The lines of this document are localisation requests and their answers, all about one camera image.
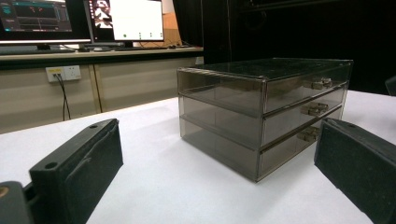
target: computer monitor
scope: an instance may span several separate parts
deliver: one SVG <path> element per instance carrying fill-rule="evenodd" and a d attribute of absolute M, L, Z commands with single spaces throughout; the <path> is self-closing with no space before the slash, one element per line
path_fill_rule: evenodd
<path fill-rule="evenodd" d="M 161 0 L 89 0 L 93 42 L 163 41 Z"/>
<path fill-rule="evenodd" d="M 81 0 L 0 0 L 0 47 L 89 42 Z"/>

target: drawer organizer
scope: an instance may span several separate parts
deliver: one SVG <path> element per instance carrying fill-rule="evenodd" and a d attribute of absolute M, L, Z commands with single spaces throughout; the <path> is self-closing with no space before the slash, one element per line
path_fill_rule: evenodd
<path fill-rule="evenodd" d="M 259 181 L 340 119 L 352 61 L 262 59 L 177 69 L 180 134 Z"/>

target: cable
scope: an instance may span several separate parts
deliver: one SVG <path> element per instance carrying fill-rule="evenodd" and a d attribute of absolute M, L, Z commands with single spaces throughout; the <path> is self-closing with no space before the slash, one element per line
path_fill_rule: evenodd
<path fill-rule="evenodd" d="M 69 119 L 71 119 L 70 117 L 70 109 L 69 109 L 69 103 L 67 102 L 67 96 L 66 96 L 66 91 L 64 90 L 64 80 L 62 79 L 61 74 L 56 74 L 55 75 L 56 79 L 58 79 L 59 84 L 61 85 L 62 91 L 64 93 L 64 108 L 67 108 L 67 114 L 69 116 Z"/>

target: white tabletop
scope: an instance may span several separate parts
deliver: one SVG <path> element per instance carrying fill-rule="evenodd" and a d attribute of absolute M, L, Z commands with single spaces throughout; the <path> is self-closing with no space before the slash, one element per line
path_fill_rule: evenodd
<path fill-rule="evenodd" d="M 372 223 L 314 165 L 315 146 L 253 183 L 180 138 L 177 98 L 0 134 L 0 182 L 85 127 L 120 121 L 124 165 L 88 223 Z M 396 144 L 396 97 L 349 91 L 343 120 Z"/>

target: screw hole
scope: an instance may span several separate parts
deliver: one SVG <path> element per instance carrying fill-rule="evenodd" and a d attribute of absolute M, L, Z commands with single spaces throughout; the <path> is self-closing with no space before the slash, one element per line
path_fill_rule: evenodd
<path fill-rule="evenodd" d="M 0 187 L 0 198 L 6 196 L 8 194 L 9 188 L 8 187 Z"/>
<path fill-rule="evenodd" d="M 45 166 L 45 168 L 46 168 L 46 169 L 52 169 L 52 168 L 54 168 L 56 165 L 58 165 L 58 163 L 56 163 L 56 162 L 51 162 L 51 163 L 48 163 L 48 164 Z"/>

